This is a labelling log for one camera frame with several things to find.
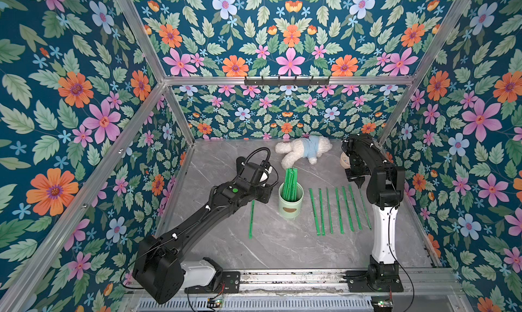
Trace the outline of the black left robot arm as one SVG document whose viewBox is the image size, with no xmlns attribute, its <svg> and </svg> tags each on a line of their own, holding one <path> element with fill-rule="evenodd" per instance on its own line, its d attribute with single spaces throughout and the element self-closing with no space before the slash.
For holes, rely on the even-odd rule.
<svg viewBox="0 0 522 312">
<path fill-rule="evenodd" d="M 228 182 L 213 187 L 207 202 L 174 229 L 155 237 L 149 235 L 139 244 L 132 276 L 158 304 L 170 301 L 178 292 L 200 288 L 221 292 L 223 269 L 211 258 L 186 261 L 191 249 L 223 220 L 251 201 L 268 203 L 276 183 L 270 183 L 270 158 L 260 163 L 247 157 L 236 159 L 237 174 Z"/>
</svg>

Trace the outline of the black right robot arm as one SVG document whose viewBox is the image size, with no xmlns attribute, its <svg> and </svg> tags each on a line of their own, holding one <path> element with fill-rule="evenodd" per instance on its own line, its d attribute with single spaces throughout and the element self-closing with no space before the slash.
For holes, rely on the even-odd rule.
<svg viewBox="0 0 522 312">
<path fill-rule="evenodd" d="M 366 271 L 346 271 L 350 292 L 403 292 L 396 253 L 396 219 L 405 195 L 405 169 L 396 166 L 375 145 L 369 134 L 350 135 L 342 150 L 349 159 L 345 170 L 361 196 L 372 205 L 374 244 Z"/>
</svg>

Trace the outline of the bundle of green wrapped straws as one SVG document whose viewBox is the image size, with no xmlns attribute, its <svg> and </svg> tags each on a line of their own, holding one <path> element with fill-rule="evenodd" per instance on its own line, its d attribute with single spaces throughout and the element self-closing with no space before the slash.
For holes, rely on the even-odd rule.
<svg viewBox="0 0 522 312">
<path fill-rule="evenodd" d="M 296 168 L 289 168 L 285 172 L 285 182 L 283 184 L 282 199 L 287 202 L 297 201 L 297 184 L 298 184 L 298 170 Z"/>
</svg>

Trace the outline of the light green storage cup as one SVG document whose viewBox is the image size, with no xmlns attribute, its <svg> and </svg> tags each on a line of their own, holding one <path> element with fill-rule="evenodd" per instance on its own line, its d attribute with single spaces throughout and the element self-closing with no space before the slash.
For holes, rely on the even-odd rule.
<svg viewBox="0 0 522 312">
<path fill-rule="evenodd" d="M 282 195 L 284 193 L 284 184 L 282 184 L 279 187 L 278 190 L 278 210 L 280 216 L 287 220 L 293 220 L 297 218 L 300 214 L 303 197 L 304 197 L 304 190 L 303 187 L 298 183 L 296 189 L 296 201 L 287 201 L 285 200 Z"/>
</svg>

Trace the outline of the white plush teddy bear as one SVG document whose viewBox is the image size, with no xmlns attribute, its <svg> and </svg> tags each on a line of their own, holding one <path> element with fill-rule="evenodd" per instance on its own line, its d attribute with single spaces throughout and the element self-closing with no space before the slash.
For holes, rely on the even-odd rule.
<svg viewBox="0 0 522 312">
<path fill-rule="evenodd" d="M 291 142 L 280 142 L 275 146 L 277 154 L 285 154 L 281 161 L 284 169 L 292 169 L 294 164 L 305 158 L 311 165 L 315 165 L 323 154 L 333 148 L 330 140 L 324 136 L 310 135 L 308 138 L 299 138 Z"/>
</svg>

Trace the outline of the black wall hook rack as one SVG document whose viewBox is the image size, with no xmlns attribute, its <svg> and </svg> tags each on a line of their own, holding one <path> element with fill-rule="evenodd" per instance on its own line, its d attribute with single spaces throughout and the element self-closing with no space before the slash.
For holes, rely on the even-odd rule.
<svg viewBox="0 0 522 312">
<path fill-rule="evenodd" d="M 330 77 L 245 77 L 243 84 L 246 86 L 325 86 L 330 84 Z"/>
</svg>

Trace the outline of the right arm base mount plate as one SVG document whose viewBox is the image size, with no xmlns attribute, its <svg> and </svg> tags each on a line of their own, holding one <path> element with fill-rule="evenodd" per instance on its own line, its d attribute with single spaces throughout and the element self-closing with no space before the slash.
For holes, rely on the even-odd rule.
<svg viewBox="0 0 522 312">
<path fill-rule="evenodd" d="M 380 275 L 370 271 L 346 271 L 343 279 L 350 292 L 404 292 L 398 275 Z"/>
</svg>

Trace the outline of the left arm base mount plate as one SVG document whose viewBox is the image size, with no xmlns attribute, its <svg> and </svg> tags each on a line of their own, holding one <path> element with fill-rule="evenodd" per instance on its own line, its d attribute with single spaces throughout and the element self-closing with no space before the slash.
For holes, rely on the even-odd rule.
<svg viewBox="0 0 522 312">
<path fill-rule="evenodd" d="M 186 294 L 238 294 L 241 282 L 239 271 L 223 271 L 219 276 L 215 276 L 211 283 L 206 286 L 193 286 L 186 288 Z"/>
</svg>

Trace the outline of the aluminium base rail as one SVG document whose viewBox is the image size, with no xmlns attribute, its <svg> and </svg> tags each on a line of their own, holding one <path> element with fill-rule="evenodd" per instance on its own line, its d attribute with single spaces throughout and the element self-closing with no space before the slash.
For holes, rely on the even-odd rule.
<svg viewBox="0 0 522 312">
<path fill-rule="evenodd" d="M 238 269 L 241 273 L 239 293 L 255 292 L 350 292 L 343 279 L 346 271 L 364 269 Z M 463 294 L 455 273 L 448 268 L 399 269 L 404 292 L 399 295 Z"/>
</svg>

